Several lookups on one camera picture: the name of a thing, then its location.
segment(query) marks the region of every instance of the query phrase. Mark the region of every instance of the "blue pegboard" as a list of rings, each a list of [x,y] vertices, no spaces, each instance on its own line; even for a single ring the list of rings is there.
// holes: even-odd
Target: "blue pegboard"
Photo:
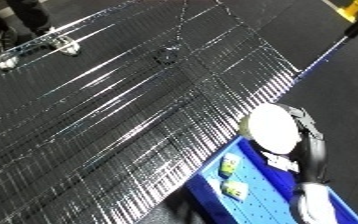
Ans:
[[[219,175],[220,162],[229,152],[242,158],[230,179],[249,185],[244,201],[223,195],[219,189],[219,183],[225,180]],[[288,205],[294,186],[292,175],[266,166],[242,137],[235,138],[216,153],[186,186],[216,223],[296,223]],[[358,224],[358,216],[332,190],[330,199],[340,224]]]

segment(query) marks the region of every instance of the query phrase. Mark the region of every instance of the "white sneaker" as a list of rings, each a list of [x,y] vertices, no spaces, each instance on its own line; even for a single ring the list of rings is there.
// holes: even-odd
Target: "white sneaker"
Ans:
[[[46,34],[53,33],[54,31],[55,28],[52,27]],[[81,48],[78,42],[68,36],[53,37],[50,40],[47,40],[47,43],[52,48],[59,50],[65,55],[77,56],[81,53]]]
[[[0,69],[11,70],[19,63],[18,55],[6,52],[16,46],[17,39],[17,32],[12,27],[0,33]]]

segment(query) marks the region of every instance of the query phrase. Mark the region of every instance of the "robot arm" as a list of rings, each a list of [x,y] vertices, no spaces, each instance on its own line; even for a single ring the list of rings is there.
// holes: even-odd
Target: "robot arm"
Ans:
[[[295,145],[295,147],[292,150],[288,150],[288,154],[284,156],[283,154],[277,154],[273,148],[263,148],[264,150],[261,152],[266,157],[269,165],[283,170],[293,171],[292,173],[297,183],[293,191],[294,196],[290,202],[290,210],[293,218],[298,223],[305,224],[337,223],[334,208],[329,200],[329,189],[326,186],[327,153],[325,142],[323,135],[316,129],[314,125],[315,122],[304,109],[300,110],[279,104],[269,104],[265,107],[276,107],[276,109],[279,107],[284,109],[287,112],[286,116],[292,118],[288,119],[289,123],[292,122],[291,125],[293,125],[294,122],[296,123],[297,128],[295,128],[294,132],[297,131],[299,138],[298,140],[291,140],[297,142],[292,144]],[[252,112],[248,118],[247,125],[251,122],[254,122],[253,124],[259,123],[251,120],[253,113],[254,112]],[[270,115],[266,113],[266,111],[264,111],[263,114],[264,116],[273,116],[273,114]],[[260,117],[259,119],[263,119],[264,116],[254,116],[254,118]],[[269,132],[272,128],[278,131],[282,128],[271,127],[269,122],[261,121],[260,124],[265,126],[264,130],[266,130],[266,132]],[[268,145],[262,141],[270,141],[269,138],[262,138],[252,135],[252,133],[252,130],[248,130],[247,132],[248,135],[254,138],[258,145]]]
[[[325,185],[327,153],[323,135],[304,109],[289,108],[288,112],[297,123],[301,136],[289,154],[290,160],[299,165],[299,173],[294,174],[297,186],[290,202],[291,214],[298,223],[337,223]]]

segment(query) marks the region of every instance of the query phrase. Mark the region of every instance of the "reflective floor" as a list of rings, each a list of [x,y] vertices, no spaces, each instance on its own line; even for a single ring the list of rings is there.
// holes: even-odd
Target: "reflective floor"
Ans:
[[[56,26],[121,1],[48,0]],[[308,0],[226,0],[233,10],[298,68],[306,67],[349,25],[330,7]],[[335,0],[335,4],[349,1]],[[29,38],[15,17],[7,21]],[[332,188],[358,213],[358,38],[321,64],[281,100],[304,107],[327,139]],[[211,223],[186,189],[156,207],[141,223]]]

